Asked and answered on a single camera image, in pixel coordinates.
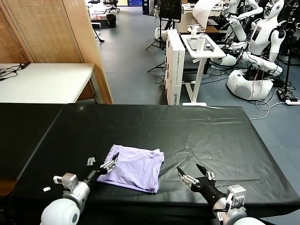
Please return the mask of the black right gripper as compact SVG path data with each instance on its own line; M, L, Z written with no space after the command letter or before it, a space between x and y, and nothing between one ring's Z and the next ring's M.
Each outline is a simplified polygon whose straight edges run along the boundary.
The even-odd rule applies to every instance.
M177 166L177 171L182 182L191 187L191 191L200 193L208 204L215 204L219 199L226 196L225 193L220 192L216 187L215 174L207 170L204 166L196 164L196 167L205 177L193 178L185 174L181 168Z

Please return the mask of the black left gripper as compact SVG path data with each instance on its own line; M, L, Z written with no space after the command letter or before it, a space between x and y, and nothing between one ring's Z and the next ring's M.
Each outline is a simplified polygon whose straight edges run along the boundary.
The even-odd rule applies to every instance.
M119 152L117 152L110 161L107 161L106 163L103 163L100 168L97 169L92 169L88 175L86 176L86 178L84 179L84 182L88 185L88 186L94 186L95 183L97 182L97 179L100 175L106 175L107 173L109 173L115 166L117 163L119 157ZM90 157L87 160L87 165L93 165L96 162L95 157Z

